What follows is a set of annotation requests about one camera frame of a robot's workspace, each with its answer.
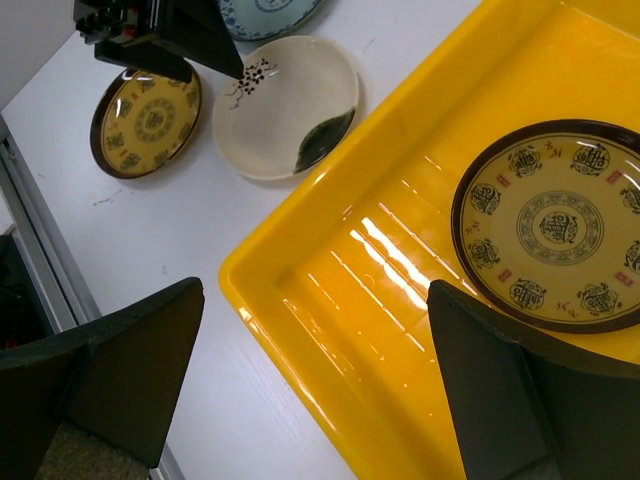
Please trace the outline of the yellow patterned plate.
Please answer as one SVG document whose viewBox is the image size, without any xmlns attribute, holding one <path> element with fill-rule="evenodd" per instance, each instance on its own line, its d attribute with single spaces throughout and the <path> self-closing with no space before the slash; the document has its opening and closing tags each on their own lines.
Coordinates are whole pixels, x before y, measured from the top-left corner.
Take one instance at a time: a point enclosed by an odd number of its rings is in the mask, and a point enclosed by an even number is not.
<svg viewBox="0 0 640 480">
<path fill-rule="evenodd" d="M 184 150 L 198 124 L 202 85 L 191 80 L 126 69 L 104 92 L 90 125 L 97 166 L 117 179 L 136 179 L 162 169 Z"/>
<path fill-rule="evenodd" d="M 593 120 L 517 129 L 469 165 L 453 198 L 474 288 L 525 323 L 596 334 L 639 322 L 639 135 Z"/>
</svg>

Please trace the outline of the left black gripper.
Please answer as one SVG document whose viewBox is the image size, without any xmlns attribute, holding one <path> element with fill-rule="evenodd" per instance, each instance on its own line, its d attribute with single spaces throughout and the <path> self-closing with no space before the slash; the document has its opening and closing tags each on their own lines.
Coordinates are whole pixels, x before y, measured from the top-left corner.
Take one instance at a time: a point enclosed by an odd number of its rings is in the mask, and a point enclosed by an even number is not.
<svg viewBox="0 0 640 480">
<path fill-rule="evenodd" d="M 184 58 L 234 79 L 244 74 L 218 1 L 75 0 L 72 18 L 102 62 L 183 83 L 192 79 Z M 152 43 L 123 46 L 156 39 L 158 31 L 168 51 Z"/>
</svg>

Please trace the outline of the cream plate green brushstroke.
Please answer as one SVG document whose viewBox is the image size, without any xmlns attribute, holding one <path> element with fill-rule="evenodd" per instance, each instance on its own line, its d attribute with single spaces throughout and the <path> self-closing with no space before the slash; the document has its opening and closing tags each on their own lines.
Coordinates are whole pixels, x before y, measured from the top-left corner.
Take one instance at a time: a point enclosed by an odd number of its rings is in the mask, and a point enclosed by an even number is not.
<svg viewBox="0 0 640 480">
<path fill-rule="evenodd" d="M 241 176 L 288 179 L 336 148 L 360 100 L 358 72 L 344 48 L 318 36 L 281 38 L 247 56 L 243 76 L 221 89 L 213 139 Z"/>
</svg>

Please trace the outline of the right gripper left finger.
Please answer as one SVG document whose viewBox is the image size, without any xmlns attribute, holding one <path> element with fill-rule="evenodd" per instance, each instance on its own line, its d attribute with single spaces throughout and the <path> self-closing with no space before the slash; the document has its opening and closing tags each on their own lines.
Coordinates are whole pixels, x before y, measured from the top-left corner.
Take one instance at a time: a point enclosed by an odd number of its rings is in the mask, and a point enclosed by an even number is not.
<svg viewBox="0 0 640 480">
<path fill-rule="evenodd" d="M 203 310 L 203 284 L 189 277 L 2 351 L 2 478 L 148 478 L 160 464 Z"/>
</svg>

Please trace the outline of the blue patterned plate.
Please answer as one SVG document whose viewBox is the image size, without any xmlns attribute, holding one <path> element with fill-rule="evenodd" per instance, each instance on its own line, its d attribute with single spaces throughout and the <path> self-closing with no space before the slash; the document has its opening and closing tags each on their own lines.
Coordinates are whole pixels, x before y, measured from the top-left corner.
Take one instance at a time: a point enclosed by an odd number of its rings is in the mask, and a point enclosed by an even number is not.
<svg viewBox="0 0 640 480">
<path fill-rule="evenodd" d="M 221 0 L 220 13 L 231 37 L 253 42 L 285 35 L 302 25 L 321 0 Z"/>
</svg>

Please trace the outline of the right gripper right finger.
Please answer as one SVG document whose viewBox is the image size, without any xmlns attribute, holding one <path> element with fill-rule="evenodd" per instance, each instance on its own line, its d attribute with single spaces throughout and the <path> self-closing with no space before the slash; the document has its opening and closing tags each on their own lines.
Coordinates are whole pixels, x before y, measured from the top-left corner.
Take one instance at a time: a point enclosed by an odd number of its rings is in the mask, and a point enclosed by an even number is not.
<svg viewBox="0 0 640 480">
<path fill-rule="evenodd" d="M 639 367 L 437 280 L 428 314 L 469 479 L 636 479 Z"/>
</svg>

